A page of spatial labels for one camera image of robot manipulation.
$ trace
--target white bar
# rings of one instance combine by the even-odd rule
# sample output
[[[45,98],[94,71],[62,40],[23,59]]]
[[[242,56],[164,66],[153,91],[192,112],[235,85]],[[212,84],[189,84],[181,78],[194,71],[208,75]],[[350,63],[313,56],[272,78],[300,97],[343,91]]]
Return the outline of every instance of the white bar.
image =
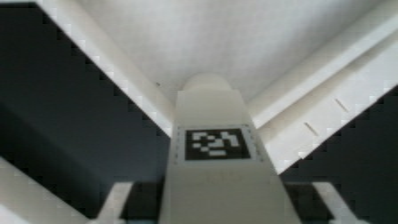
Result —
[[[89,219],[0,158],[0,223],[84,224]]]
[[[38,0],[109,78],[171,136],[174,107],[75,0]]]
[[[132,187],[133,183],[116,183],[98,215],[98,220],[114,221],[119,219]]]
[[[315,182],[313,186],[334,215],[332,224],[366,224],[368,222],[359,220],[352,213],[332,184],[327,182]]]

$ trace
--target white structure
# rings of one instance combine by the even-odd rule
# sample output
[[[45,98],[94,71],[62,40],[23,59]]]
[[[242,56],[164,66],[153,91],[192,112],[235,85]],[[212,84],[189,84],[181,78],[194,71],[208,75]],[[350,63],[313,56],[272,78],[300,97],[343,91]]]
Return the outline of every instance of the white structure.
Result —
[[[160,224],[299,224],[247,113],[222,78],[192,78],[178,93]]]
[[[247,102],[277,173],[398,84],[398,0],[38,4],[169,136],[183,83],[199,72],[222,75]],[[9,196],[30,186],[16,178],[14,184],[0,181]],[[41,190],[36,185],[27,198]],[[18,224],[55,223],[41,216],[54,213],[54,200],[32,196],[38,206],[25,213],[27,200],[2,199],[4,217]],[[68,206],[57,212],[57,223],[86,223],[80,215],[70,220]]]

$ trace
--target white panel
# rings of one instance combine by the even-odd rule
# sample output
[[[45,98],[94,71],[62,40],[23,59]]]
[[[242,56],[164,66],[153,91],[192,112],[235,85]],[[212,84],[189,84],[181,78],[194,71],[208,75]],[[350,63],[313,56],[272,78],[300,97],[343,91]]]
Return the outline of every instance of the white panel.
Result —
[[[398,1],[379,5],[249,103],[256,127],[272,120],[322,82],[398,30]]]
[[[398,33],[260,129],[279,173],[398,84]]]

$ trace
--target black surface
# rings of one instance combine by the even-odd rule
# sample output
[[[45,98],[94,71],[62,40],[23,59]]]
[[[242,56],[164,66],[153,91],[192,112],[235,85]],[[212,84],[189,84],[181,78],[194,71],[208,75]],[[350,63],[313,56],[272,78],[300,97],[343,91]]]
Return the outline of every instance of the black surface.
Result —
[[[169,138],[34,4],[0,5],[0,34],[0,155],[89,217],[137,181],[125,217],[157,219]],[[356,214],[396,224],[396,172],[398,88],[281,176],[331,181]]]
[[[224,139],[222,132],[237,138],[238,146],[233,146],[229,139]],[[197,133],[205,133],[199,139],[194,138]],[[244,139],[242,129],[212,129],[187,130],[185,133],[185,159],[190,160],[228,160],[251,159],[247,143]],[[212,147],[212,144],[221,141],[222,146]],[[226,155],[212,155],[212,152],[224,152]]]

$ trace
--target white beam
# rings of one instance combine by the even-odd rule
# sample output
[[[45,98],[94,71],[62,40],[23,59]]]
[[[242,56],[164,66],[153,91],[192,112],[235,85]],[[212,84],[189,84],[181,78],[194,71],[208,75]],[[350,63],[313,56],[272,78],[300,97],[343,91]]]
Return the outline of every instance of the white beam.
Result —
[[[380,3],[379,7],[249,102],[249,113],[258,128],[396,30],[398,1],[389,0]]]
[[[75,0],[38,0],[75,44],[171,136],[174,107]]]

